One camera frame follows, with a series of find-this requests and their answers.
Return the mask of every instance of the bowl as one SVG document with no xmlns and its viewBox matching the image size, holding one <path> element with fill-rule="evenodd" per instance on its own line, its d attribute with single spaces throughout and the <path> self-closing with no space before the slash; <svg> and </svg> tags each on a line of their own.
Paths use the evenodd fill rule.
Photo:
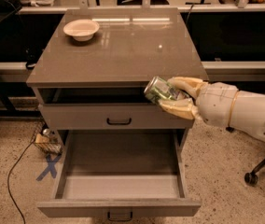
<svg viewBox="0 0 265 224">
<path fill-rule="evenodd" d="M 76 41 L 88 41 L 98 31 L 99 24 L 93 20 L 75 20 L 67 23 L 63 31 Z"/>
</svg>

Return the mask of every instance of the black handle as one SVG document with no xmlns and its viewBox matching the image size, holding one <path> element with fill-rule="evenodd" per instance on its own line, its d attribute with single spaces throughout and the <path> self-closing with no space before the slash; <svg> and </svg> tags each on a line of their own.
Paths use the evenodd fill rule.
<svg viewBox="0 0 265 224">
<path fill-rule="evenodd" d="M 132 118 L 124 120 L 123 122 L 113 121 L 110 118 L 107 118 L 106 122 L 107 122 L 108 125 L 129 125 L 129 124 L 132 123 Z"/>
<path fill-rule="evenodd" d="M 131 213 L 130 213 L 130 216 L 127 217 L 127 218 L 111 217 L 110 212 L 108 212 L 108 213 L 107 213 L 107 218 L 108 218 L 109 221 L 119 221 L 119 222 L 120 222 L 120 221 L 121 221 L 121 222 L 123 222 L 123 221 L 131 221 L 131 220 L 133 220 L 133 212 L 131 212 Z"/>
</svg>

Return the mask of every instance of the closed drawer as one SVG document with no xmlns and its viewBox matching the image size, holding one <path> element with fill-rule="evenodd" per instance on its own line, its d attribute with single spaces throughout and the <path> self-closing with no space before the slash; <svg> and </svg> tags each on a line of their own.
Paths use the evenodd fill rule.
<svg viewBox="0 0 265 224">
<path fill-rule="evenodd" d="M 37 206 L 48 217 L 194 216 L 180 151 L 169 130 L 70 132 L 52 198 Z"/>
<path fill-rule="evenodd" d="M 40 105 L 52 130 L 78 129 L 180 129 L 193 120 L 168 114 L 152 104 L 140 105 Z"/>
</svg>

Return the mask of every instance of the speckled floor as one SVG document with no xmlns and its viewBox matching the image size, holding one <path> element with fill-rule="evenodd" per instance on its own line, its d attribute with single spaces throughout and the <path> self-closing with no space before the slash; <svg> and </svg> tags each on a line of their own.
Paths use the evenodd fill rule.
<svg viewBox="0 0 265 224">
<path fill-rule="evenodd" d="M 29 145 L 35 120 L 0 120 L 0 224 L 21 224 L 21 216 L 7 190 L 8 172 Z M 190 198 L 202 201 L 195 217 L 156 217 L 128 223 L 265 223 L 265 168 L 256 187 L 244 174 L 265 157 L 265 144 L 241 132 L 206 126 L 196 121 L 183 150 Z M 46 175 L 45 154 L 30 146 L 10 178 L 12 194 L 27 224 L 108 223 L 97 218 L 48 218 L 36 202 L 49 199 L 54 179 Z"/>
</svg>

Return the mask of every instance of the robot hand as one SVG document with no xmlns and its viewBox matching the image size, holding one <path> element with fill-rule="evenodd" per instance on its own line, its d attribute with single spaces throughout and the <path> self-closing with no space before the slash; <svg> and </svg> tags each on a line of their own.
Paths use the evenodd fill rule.
<svg viewBox="0 0 265 224">
<path fill-rule="evenodd" d="M 165 111 L 183 119 L 202 119 L 209 125 L 231 127 L 265 142 L 265 94 L 191 77 L 173 77 L 168 82 L 192 96 L 195 104 L 190 98 L 160 100 Z"/>
</svg>

